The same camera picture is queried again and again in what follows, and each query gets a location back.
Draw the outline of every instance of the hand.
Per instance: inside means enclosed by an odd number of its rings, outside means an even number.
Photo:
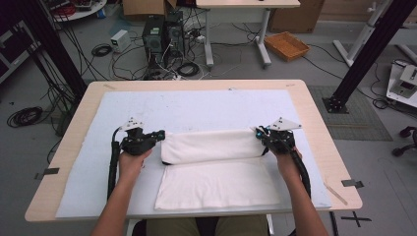
[[[296,147],[294,147],[294,149],[297,151],[300,158],[302,158],[303,155],[298,151],[298,149]],[[276,152],[273,152],[273,154],[278,160],[278,169],[285,181],[293,178],[300,179],[300,171],[289,153],[277,154]]]
[[[152,149],[141,155],[130,155],[126,151],[123,151],[119,155],[119,182],[129,181],[135,183],[139,174],[141,173],[144,160],[152,153]]]

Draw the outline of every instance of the cardboard box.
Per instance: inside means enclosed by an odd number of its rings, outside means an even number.
[[[148,15],[165,15],[177,0],[123,0],[124,15],[131,21],[143,21]]]
[[[373,12],[375,0],[326,0],[319,17],[320,21],[368,22]],[[410,14],[406,23],[417,21],[417,8]]]
[[[325,0],[299,0],[300,7],[276,9],[268,22],[271,32],[313,32]]]

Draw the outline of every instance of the chair wheel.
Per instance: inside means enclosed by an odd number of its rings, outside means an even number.
[[[402,138],[407,138],[411,135],[411,132],[408,129],[403,129],[401,132],[399,132],[399,135]]]
[[[399,157],[404,154],[404,151],[401,148],[396,148],[391,152],[394,156]]]

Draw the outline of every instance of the white towel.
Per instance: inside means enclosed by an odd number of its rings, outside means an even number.
[[[165,168],[155,209],[280,203],[261,156],[264,147],[254,131],[199,132],[166,138],[162,159],[175,164]]]

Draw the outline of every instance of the computer tower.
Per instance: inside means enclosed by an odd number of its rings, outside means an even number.
[[[164,23],[164,16],[150,15],[142,33],[149,67],[153,69],[165,68],[168,64],[169,48]]]
[[[185,54],[183,12],[170,12],[166,18],[170,56],[182,57]]]

